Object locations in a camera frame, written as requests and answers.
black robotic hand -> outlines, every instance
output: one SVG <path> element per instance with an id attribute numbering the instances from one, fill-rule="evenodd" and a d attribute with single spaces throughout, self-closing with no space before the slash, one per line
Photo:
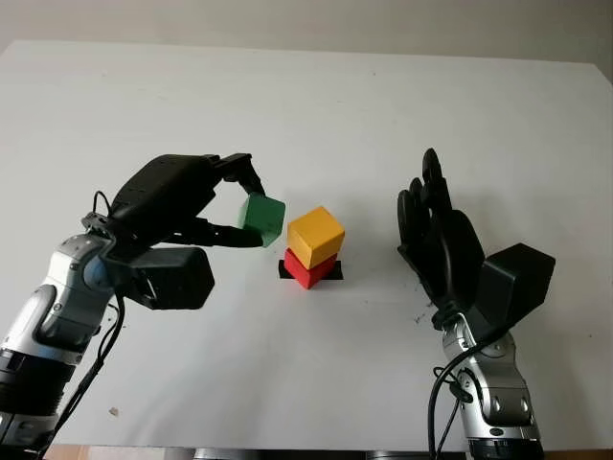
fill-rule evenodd
<path id="1" fill-rule="evenodd" d="M 543 303 L 556 260 L 521 243 L 486 259 L 470 220 L 451 206 L 433 149 L 422 167 L 423 184 L 416 177 L 398 195 L 398 252 L 438 308 L 437 330 L 461 313 L 477 341 L 502 334 Z"/>
<path id="2" fill-rule="evenodd" d="M 108 216 L 83 219 L 89 232 L 113 243 L 101 260 L 116 290 L 153 310 L 202 307 L 215 285 L 198 247 L 152 248 L 159 242 L 196 246 L 262 246 L 257 232 L 214 225 L 197 215 L 221 181 L 264 195 L 251 155 L 163 155 L 147 163 L 117 193 Z"/>

white wall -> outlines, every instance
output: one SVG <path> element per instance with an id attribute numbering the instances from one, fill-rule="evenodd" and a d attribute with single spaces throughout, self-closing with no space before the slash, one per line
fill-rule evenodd
<path id="1" fill-rule="evenodd" d="M 16 38 L 593 62 L 611 80 L 611 0 L 0 0 Z"/>

robotic hand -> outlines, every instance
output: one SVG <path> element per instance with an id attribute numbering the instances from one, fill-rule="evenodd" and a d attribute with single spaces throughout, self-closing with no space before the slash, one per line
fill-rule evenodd
<path id="1" fill-rule="evenodd" d="M 543 458 L 508 330 L 545 300 L 555 259 L 525 244 L 486 258 L 470 220 L 451 207 L 432 149 L 423 157 L 423 184 L 415 178 L 408 191 L 400 192 L 397 212 L 398 252 L 437 307 L 432 321 L 443 331 L 450 360 L 444 369 L 435 369 L 428 404 L 430 457 L 441 453 L 443 442 L 435 445 L 434 409 L 441 386 L 448 383 L 457 399 L 452 418 L 461 407 L 475 459 Z"/>
<path id="2" fill-rule="evenodd" d="M 197 217 L 215 197 L 214 187 L 221 180 L 238 182 L 248 194 L 264 195 L 249 154 L 155 158 L 127 181 L 110 206 L 104 198 L 108 216 L 96 214 L 94 204 L 94 211 L 82 220 L 85 233 L 56 249 L 47 277 L 0 347 L 0 458 L 44 455 L 117 339 L 124 319 L 123 297 L 152 310 L 202 307 L 215 284 L 205 252 L 198 247 L 152 246 L 262 245 L 255 232 Z M 58 417 L 64 386 L 100 330 L 113 295 L 118 320 Z"/>

yellow cube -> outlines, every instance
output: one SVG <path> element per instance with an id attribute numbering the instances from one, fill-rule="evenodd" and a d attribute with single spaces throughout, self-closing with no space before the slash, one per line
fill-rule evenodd
<path id="1" fill-rule="evenodd" d="M 287 245 L 307 269 L 336 254 L 344 238 L 345 229 L 323 206 L 287 225 Z"/>

green cube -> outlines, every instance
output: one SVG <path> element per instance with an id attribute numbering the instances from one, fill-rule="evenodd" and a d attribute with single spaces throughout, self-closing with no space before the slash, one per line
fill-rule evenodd
<path id="1" fill-rule="evenodd" d="M 267 247 L 283 232 L 284 215 L 285 203 L 253 193 L 240 208 L 238 227 L 258 232 Z"/>

